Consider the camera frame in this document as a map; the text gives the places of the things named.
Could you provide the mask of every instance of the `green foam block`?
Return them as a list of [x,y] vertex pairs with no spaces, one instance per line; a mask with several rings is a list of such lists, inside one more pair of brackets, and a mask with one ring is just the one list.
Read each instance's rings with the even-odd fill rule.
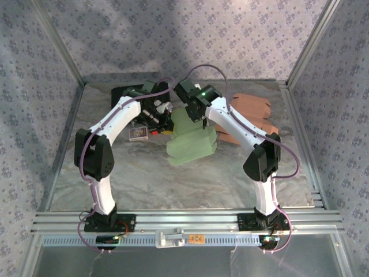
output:
[[169,163],[178,166],[213,154],[217,148],[215,127],[202,128],[202,121],[193,123],[185,108],[173,111],[172,140],[167,143]]

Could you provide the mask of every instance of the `marble-patterned surface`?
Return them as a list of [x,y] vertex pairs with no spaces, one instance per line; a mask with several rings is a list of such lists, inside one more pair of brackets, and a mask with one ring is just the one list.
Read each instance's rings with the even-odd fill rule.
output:
[[[223,82],[210,83],[224,93]],[[74,135],[88,128],[110,110],[110,89],[114,84],[87,85],[73,126],[61,173],[57,180],[53,210],[89,209],[92,198],[88,185],[74,166]],[[272,103],[270,121],[280,130],[283,143],[298,151],[285,106],[275,82],[230,82],[230,92],[266,97]],[[255,189],[242,169],[246,159],[239,146],[218,142],[208,157],[170,166],[165,143],[169,136],[150,136],[146,141],[129,142],[127,129],[113,144],[115,167],[111,174],[114,199],[119,209],[170,208],[252,208]],[[282,150],[278,174],[295,170],[292,157]],[[284,206],[313,205],[304,169],[293,179],[277,181],[277,198]]]

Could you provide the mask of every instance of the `orange label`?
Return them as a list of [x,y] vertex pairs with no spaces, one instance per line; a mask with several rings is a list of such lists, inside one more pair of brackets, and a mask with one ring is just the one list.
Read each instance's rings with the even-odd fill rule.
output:
[[189,235],[189,243],[190,244],[204,244],[205,236],[204,235]]

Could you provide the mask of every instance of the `patterned wallpaper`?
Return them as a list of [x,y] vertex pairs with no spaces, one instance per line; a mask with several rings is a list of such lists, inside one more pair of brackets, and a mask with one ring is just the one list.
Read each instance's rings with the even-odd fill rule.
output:
[[0,1],[0,276],[14,276],[51,185],[74,82],[27,1]]
[[[43,1],[87,82],[184,77],[287,79],[326,0]],[[198,79],[221,78],[208,69]]]
[[342,1],[293,93],[331,208],[369,276],[369,2]]

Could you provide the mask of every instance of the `white ventilation strip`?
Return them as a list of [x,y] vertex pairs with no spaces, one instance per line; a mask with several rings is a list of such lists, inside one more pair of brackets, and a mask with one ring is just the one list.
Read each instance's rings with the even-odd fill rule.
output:
[[[95,235],[85,235],[84,239],[88,244],[96,246]],[[185,246],[260,246],[259,235],[205,235],[204,244],[191,244],[189,236],[185,235]],[[85,246],[77,235],[45,235],[42,245],[48,246]],[[155,247],[154,235],[132,235],[131,237],[121,238],[115,246],[153,246]]]

